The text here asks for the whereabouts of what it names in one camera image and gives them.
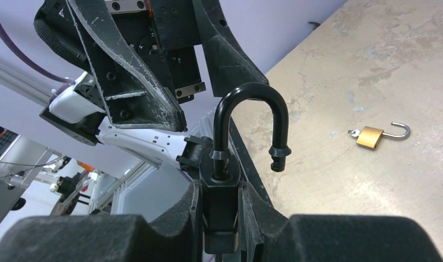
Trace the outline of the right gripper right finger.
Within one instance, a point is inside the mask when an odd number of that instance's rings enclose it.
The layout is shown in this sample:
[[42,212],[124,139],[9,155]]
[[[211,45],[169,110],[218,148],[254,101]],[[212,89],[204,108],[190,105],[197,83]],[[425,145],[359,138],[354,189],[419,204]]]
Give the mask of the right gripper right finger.
[[287,261],[284,229],[288,219],[265,202],[250,182],[240,189],[243,261]]

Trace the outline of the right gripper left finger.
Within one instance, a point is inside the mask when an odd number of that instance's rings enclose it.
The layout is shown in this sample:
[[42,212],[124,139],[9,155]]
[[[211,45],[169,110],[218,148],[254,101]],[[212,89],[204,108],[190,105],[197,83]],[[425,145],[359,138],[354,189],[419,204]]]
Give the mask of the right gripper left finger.
[[151,222],[152,261],[202,260],[202,186],[193,181],[180,201]]

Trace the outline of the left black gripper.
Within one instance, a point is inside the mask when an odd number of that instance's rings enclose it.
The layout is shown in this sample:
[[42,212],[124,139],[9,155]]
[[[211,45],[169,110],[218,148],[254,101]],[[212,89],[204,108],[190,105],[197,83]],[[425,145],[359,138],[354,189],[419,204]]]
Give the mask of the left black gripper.
[[194,50],[201,42],[215,97],[245,83],[269,84],[232,34],[219,0],[67,4],[116,128],[187,131],[178,102],[206,89]]

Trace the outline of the black padlock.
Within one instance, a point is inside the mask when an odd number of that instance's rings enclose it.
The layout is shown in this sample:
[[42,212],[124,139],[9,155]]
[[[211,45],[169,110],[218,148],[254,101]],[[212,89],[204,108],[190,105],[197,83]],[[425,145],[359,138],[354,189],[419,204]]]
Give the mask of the black padlock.
[[202,184],[204,249],[208,254],[230,254],[238,247],[238,190],[241,183],[239,161],[229,149],[230,120],[241,102],[254,99],[265,102],[273,114],[271,169],[282,172],[288,147],[289,112],[283,97],[274,88],[261,83],[246,83],[222,97],[215,112],[213,145],[199,164]]

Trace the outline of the brass padlock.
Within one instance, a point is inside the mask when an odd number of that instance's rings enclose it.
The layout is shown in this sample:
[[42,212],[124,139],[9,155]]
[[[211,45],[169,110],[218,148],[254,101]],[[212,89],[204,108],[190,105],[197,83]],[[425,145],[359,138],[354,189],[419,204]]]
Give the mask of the brass padlock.
[[360,130],[360,136],[358,138],[355,138],[356,145],[370,150],[375,150],[383,138],[388,138],[392,140],[405,140],[411,135],[411,128],[406,124],[391,122],[390,125],[403,129],[404,133],[398,135],[390,134],[383,129],[365,126],[362,130]]

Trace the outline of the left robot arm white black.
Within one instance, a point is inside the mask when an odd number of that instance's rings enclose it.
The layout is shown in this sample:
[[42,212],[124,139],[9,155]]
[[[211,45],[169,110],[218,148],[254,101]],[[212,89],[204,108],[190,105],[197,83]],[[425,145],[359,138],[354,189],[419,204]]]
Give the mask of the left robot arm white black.
[[83,70],[41,118],[87,145],[114,145],[198,177],[207,138],[185,136],[181,104],[206,89],[194,47],[201,45],[212,92],[268,84],[239,46],[218,1],[45,1],[38,36]]

